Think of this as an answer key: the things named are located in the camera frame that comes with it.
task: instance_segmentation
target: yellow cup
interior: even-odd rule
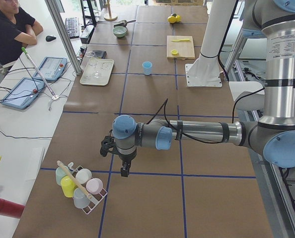
[[[60,181],[60,185],[62,186],[62,190],[66,197],[73,197],[74,190],[77,188],[77,185],[72,181],[69,176],[65,176]]]

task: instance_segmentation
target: bowl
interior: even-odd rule
[[[121,38],[121,37],[124,37],[128,31],[128,29],[124,26],[116,26],[113,28],[113,34],[118,37],[118,38]]]

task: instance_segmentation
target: computer mouse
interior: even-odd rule
[[[47,42],[53,41],[54,39],[56,39],[56,36],[54,36],[54,35],[46,36],[46,41]]]

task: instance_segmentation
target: blue tablet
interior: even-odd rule
[[[55,82],[63,75],[66,65],[66,58],[45,57],[38,69],[48,82]],[[37,72],[33,75],[33,78],[42,80]]]
[[[25,109],[36,99],[44,87],[44,81],[22,78],[3,98],[1,104],[17,109]]]

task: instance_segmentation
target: person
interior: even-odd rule
[[[36,45],[42,25],[18,5],[18,0],[0,0],[0,62],[7,64],[21,55],[22,47]]]

